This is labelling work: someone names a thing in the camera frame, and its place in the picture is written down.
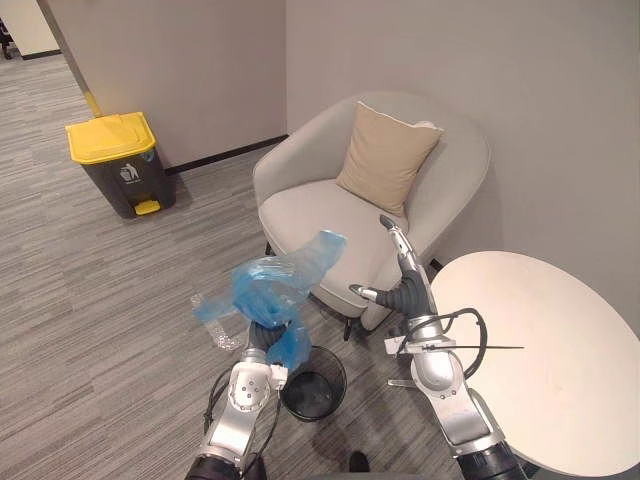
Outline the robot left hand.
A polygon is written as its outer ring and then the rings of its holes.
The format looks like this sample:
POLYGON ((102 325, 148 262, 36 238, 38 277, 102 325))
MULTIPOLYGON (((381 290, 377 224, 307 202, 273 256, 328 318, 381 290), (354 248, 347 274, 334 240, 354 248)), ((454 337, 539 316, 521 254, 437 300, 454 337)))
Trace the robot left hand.
POLYGON ((252 322, 249 327, 248 347, 261 350, 265 354, 275 345, 287 330, 286 325, 267 328, 252 322))

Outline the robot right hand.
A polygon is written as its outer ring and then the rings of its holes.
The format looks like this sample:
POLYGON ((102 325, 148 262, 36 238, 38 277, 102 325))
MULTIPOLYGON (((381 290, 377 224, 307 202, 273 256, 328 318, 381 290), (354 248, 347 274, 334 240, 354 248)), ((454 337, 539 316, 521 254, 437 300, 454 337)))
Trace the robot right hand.
POLYGON ((436 316, 437 308, 426 272, 407 236, 390 217, 380 214, 379 222, 385 227, 395 246, 401 271, 400 282, 390 290, 359 284, 351 284, 349 289, 361 298, 402 313, 407 320, 421 316, 436 316))

